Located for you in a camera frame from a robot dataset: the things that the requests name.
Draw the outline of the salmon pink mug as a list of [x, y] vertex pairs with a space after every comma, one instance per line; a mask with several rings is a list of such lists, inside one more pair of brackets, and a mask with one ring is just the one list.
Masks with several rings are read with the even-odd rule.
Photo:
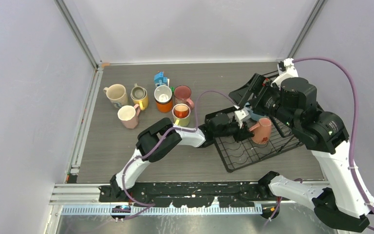
[[249, 128], [254, 134], [251, 138], [256, 144], [267, 144], [272, 132], [272, 122], [269, 118], [260, 118], [259, 121]]

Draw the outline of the lime green mug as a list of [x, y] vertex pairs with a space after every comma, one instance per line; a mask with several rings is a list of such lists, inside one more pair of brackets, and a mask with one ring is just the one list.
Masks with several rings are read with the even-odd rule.
[[181, 127], [187, 127], [190, 123], [190, 113], [191, 113], [191, 110], [189, 112], [189, 115], [186, 118], [177, 118], [173, 114], [174, 124], [178, 125], [178, 126], [181, 126]]

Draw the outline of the small orange cup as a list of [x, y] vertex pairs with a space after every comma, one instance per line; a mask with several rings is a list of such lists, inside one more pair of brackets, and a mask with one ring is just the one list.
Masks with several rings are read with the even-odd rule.
[[177, 118], [186, 118], [189, 115], [190, 109], [187, 105], [178, 104], [174, 107], [173, 114]]

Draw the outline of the orange mug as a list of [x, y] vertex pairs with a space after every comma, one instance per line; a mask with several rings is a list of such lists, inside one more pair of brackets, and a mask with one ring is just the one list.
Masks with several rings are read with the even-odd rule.
[[173, 100], [170, 100], [166, 103], [161, 103], [161, 102], [156, 101], [156, 106], [157, 106], [158, 111], [162, 113], [171, 112], [173, 109]]

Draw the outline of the yellow mug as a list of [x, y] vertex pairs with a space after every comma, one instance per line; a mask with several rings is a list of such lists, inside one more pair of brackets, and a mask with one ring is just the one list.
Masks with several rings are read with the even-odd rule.
[[137, 98], [134, 95], [131, 95], [131, 99], [134, 104], [138, 104], [140, 106], [142, 111], [148, 108], [149, 97], [147, 94], [145, 94], [142, 98]]

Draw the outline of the light pink mug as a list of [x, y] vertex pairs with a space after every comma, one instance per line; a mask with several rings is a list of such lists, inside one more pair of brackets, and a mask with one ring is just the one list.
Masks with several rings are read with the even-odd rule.
[[118, 110], [117, 116], [121, 123], [128, 129], [134, 129], [139, 123], [139, 114], [141, 107], [139, 104], [134, 106], [125, 105]]

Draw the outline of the cream patterned mug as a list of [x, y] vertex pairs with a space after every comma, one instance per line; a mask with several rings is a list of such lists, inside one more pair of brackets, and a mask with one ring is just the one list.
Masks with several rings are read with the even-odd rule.
[[109, 87], [105, 87], [103, 92], [117, 109], [129, 104], [126, 88], [122, 84], [113, 84]]

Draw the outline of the small beige cup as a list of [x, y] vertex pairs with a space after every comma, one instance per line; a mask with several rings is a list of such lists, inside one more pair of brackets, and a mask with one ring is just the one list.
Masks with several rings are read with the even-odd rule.
[[146, 89], [135, 83], [134, 87], [131, 90], [131, 98], [133, 100], [142, 100], [146, 95]]

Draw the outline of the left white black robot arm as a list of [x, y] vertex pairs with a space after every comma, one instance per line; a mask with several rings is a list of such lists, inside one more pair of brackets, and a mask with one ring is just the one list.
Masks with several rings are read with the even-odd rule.
[[186, 145], [206, 148], [219, 137], [233, 137], [241, 141], [254, 136], [247, 123], [230, 121], [227, 114], [217, 113], [197, 128], [181, 127], [165, 117], [146, 130], [137, 139], [135, 150], [124, 168], [110, 180], [111, 195], [119, 202], [126, 201], [130, 188], [148, 165], [163, 159], [173, 148]]

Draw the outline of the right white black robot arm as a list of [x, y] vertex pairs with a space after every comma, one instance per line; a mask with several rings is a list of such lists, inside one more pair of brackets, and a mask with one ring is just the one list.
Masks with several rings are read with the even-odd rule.
[[300, 77], [276, 84], [260, 74], [241, 88], [229, 93], [240, 106], [250, 104], [258, 115], [279, 120], [310, 150], [325, 173], [329, 187], [316, 188], [270, 171], [259, 180], [259, 195], [265, 200], [285, 197], [314, 211], [330, 228], [362, 232], [368, 228], [369, 214], [374, 214], [374, 197], [363, 197], [352, 176], [355, 164], [349, 162], [349, 137], [343, 120], [324, 111], [317, 102], [317, 89]]

